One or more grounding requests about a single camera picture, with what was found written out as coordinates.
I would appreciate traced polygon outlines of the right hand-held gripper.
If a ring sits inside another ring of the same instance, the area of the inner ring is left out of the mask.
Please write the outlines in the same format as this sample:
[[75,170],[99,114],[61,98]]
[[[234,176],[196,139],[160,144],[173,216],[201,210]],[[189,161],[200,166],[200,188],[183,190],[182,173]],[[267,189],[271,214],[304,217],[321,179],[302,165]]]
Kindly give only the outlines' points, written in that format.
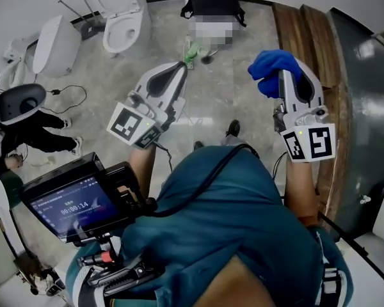
[[292,162],[315,162],[336,155],[335,124],[329,122],[323,88],[304,62],[299,81],[287,70],[278,72],[281,105],[273,113],[275,130],[282,137]]

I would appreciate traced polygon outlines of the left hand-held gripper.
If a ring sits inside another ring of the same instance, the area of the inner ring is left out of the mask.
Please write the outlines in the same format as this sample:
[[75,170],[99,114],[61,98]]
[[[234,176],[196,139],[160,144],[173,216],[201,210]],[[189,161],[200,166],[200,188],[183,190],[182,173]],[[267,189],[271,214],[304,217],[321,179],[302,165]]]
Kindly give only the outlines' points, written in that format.
[[184,62],[158,65],[145,72],[119,102],[108,123],[107,131],[129,146],[147,148],[176,122],[186,100],[180,97],[188,69]]

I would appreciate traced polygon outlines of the blue cloth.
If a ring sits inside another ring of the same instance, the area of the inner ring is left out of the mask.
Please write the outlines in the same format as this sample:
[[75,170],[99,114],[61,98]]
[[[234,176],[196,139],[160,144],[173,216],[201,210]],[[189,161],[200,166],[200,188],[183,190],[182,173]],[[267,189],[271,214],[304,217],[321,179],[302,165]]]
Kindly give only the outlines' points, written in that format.
[[295,57],[288,51],[275,49],[262,51],[248,67],[248,73],[257,81],[258,90],[267,98],[279,98],[279,71],[287,70],[298,83],[301,68]]

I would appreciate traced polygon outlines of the person's left forearm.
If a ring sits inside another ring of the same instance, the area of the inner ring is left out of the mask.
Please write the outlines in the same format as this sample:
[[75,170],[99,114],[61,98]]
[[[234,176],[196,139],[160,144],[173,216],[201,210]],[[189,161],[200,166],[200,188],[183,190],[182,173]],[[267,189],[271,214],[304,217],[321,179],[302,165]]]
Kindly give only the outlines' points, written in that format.
[[142,150],[133,148],[129,156],[129,164],[137,178],[140,193],[144,198],[149,197],[152,172],[156,158],[156,146],[150,145]]

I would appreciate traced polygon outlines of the person's right forearm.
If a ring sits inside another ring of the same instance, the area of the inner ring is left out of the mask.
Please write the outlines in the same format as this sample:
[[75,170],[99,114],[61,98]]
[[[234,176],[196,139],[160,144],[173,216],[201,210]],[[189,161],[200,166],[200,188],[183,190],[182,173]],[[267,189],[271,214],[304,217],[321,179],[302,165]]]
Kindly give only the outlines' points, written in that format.
[[319,224],[312,165],[308,162],[286,162],[285,204],[306,227]]

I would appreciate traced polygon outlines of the green spray bottle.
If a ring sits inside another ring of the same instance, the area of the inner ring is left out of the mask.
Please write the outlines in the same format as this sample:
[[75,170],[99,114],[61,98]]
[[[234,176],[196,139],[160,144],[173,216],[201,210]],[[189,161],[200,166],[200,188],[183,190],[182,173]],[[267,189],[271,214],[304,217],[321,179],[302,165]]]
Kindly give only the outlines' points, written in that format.
[[200,45],[192,41],[186,41],[182,50],[183,53],[183,62],[186,64],[188,70],[194,69],[194,59],[198,54],[198,49]]

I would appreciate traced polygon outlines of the brown wooden planks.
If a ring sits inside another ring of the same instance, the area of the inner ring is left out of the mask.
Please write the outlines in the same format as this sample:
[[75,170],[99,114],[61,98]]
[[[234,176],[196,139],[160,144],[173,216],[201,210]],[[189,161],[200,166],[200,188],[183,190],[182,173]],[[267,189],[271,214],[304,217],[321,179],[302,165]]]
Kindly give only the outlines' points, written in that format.
[[323,95],[336,126],[337,156],[319,164],[316,190],[319,210],[334,221],[342,201],[351,127],[344,58],[332,17],[315,8],[273,3],[279,46],[306,63],[323,85]]

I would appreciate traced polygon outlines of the person's right shoe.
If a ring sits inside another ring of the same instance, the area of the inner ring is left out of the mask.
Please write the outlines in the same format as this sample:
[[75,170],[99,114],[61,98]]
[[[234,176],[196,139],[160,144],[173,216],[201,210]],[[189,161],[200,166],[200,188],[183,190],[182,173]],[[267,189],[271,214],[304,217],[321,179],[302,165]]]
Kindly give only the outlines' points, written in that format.
[[227,138],[228,136],[233,136],[237,138],[239,136],[240,129],[241,129],[241,126],[240,126],[239,120],[236,120],[236,119],[232,120],[225,133],[225,137]]

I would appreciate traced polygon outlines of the person's grey trousers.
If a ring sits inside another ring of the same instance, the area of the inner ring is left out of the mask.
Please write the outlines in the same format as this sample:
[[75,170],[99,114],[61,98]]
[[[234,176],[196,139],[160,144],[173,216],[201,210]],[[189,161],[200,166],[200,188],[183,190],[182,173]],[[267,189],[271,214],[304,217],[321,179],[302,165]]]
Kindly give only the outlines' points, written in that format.
[[227,135],[221,140],[221,146],[237,146],[241,143],[241,140],[231,134]]

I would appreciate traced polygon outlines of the white oval smart toilet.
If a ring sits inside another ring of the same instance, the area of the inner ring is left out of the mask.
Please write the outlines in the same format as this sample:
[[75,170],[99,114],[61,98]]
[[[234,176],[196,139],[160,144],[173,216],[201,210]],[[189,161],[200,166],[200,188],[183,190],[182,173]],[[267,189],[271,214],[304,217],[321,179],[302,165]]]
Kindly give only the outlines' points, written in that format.
[[42,27],[33,58],[33,72],[51,78],[71,73],[81,45],[80,32],[63,15]]

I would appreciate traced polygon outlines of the person's teal shirt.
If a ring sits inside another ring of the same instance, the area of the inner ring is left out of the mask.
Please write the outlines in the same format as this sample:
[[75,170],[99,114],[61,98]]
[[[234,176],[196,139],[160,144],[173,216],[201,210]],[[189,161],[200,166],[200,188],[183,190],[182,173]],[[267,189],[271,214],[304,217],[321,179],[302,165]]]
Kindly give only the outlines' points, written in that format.
[[141,252],[164,267],[160,277],[116,297],[67,271],[74,307],[201,307],[214,277],[237,256],[268,290],[275,307],[348,307],[353,280],[343,255],[319,224],[306,227],[249,148],[205,146],[170,174],[157,205],[120,231],[122,253]]

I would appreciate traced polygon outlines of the black chest-mounted monitor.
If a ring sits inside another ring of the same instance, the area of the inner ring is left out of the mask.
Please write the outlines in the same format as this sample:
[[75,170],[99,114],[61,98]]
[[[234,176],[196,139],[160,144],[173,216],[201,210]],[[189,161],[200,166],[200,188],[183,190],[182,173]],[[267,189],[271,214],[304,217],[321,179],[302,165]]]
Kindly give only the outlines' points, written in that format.
[[59,240],[80,245],[139,215],[140,204],[122,186],[139,191],[129,163],[105,168],[92,152],[24,184],[19,198]]

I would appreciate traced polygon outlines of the dark green bin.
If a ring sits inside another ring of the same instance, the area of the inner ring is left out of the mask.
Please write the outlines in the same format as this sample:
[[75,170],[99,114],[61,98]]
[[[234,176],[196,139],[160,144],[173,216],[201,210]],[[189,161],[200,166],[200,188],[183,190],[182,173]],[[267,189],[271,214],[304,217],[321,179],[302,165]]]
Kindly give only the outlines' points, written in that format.
[[0,181],[2,182],[6,191],[10,209],[13,209],[21,203],[19,193],[23,186],[23,181],[16,173],[12,171],[7,171],[6,173],[1,174]]

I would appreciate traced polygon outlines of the grey long-handled mop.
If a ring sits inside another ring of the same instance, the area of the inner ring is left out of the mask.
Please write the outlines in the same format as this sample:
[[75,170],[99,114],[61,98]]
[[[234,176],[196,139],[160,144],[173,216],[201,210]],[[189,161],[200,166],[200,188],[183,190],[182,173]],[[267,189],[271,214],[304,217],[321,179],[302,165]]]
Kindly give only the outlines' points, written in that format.
[[64,0],[58,0],[58,3],[62,4],[68,10],[72,11],[84,22],[80,29],[82,41],[85,41],[105,30],[105,25],[99,22],[99,20],[98,22],[95,22],[92,16],[84,17],[83,15],[78,13],[75,9],[73,9],[71,6],[69,6],[66,2],[64,2]]

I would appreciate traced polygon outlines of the black chest rig mount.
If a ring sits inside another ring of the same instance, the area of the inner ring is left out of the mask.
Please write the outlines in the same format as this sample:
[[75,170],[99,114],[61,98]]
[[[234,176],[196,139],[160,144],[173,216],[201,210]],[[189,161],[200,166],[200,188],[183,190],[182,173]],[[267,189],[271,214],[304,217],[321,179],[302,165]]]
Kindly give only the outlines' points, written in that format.
[[99,250],[92,255],[76,258],[76,262],[81,270],[87,272],[84,284],[103,289],[105,297],[126,292],[164,273],[164,267],[153,263],[143,252],[132,259],[124,257],[120,237],[106,233],[87,242],[97,242]]

